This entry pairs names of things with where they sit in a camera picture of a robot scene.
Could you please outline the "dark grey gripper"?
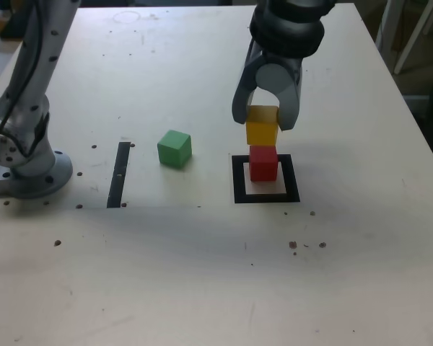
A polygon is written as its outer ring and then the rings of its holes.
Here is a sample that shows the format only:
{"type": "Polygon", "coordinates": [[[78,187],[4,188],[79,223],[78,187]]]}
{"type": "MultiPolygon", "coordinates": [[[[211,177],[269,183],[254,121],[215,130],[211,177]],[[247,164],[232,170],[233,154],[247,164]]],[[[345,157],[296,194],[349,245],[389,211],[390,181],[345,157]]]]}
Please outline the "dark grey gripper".
{"type": "Polygon", "coordinates": [[[302,59],[286,58],[273,53],[256,53],[249,57],[232,99],[232,116],[236,123],[245,124],[256,87],[277,98],[279,128],[282,131],[291,130],[300,109],[302,59]],[[261,66],[264,59],[267,64],[261,66]]]}

